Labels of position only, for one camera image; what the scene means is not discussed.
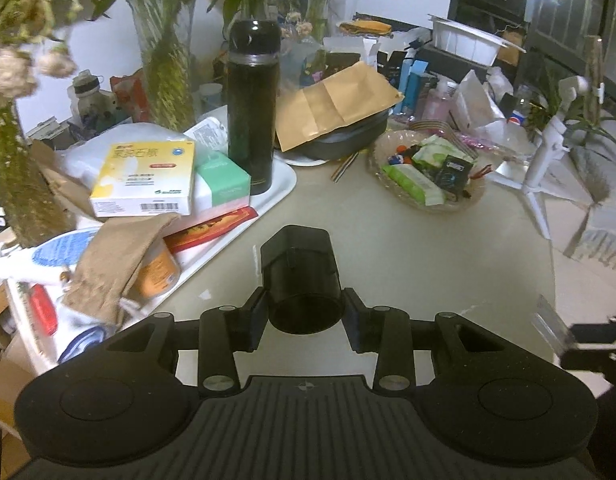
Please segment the brown cloth bag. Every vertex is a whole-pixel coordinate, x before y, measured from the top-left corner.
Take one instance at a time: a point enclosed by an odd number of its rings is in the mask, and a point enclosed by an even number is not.
[[[105,222],[77,263],[64,304],[120,326],[124,311],[118,306],[119,298],[128,295],[150,244],[178,217],[176,213],[166,213]]]

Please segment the white plastic bowl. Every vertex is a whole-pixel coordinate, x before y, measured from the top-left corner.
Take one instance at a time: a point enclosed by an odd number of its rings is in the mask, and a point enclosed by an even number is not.
[[[433,22],[432,36],[435,48],[463,57],[468,61],[492,66],[502,46],[511,46],[525,52],[520,46],[478,28],[438,16],[431,16],[430,19]]]

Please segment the glass bowl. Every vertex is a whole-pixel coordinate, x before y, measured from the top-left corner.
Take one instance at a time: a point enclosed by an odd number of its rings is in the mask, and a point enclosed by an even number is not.
[[[429,137],[425,131],[412,130],[387,130],[372,145],[368,153],[368,170],[371,171],[379,181],[392,191],[404,202],[428,213],[453,213],[463,211],[473,206],[482,199],[485,192],[486,183],[484,178],[470,179],[466,186],[466,191],[470,193],[470,198],[459,197],[457,202],[446,202],[438,205],[423,205],[411,197],[405,189],[401,188],[395,181],[391,180],[383,171],[382,166],[386,164],[388,157],[397,152],[397,146],[411,146],[419,144],[422,140]]]

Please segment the bottle cap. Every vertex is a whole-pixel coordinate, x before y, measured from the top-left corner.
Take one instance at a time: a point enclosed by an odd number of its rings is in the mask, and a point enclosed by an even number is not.
[[[99,78],[90,73],[90,70],[84,70],[79,72],[77,76],[72,80],[72,87],[74,88],[75,95],[85,94],[90,90],[99,88]]]
[[[271,20],[239,20],[230,31],[229,55],[278,56],[281,49],[281,30]]]
[[[439,82],[437,83],[437,91],[445,97],[452,97],[458,86],[459,83],[456,83],[452,79],[445,76],[440,76]]]

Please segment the thermos lid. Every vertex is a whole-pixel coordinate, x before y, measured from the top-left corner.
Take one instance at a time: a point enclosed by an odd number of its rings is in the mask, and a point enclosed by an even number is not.
[[[230,54],[260,56],[277,54],[281,49],[281,30],[272,20],[239,20],[230,31]]]
[[[99,88],[99,77],[92,75],[90,70],[83,70],[73,78],[72,87],[74,88],[75,95],[85,94],[90,90]]]

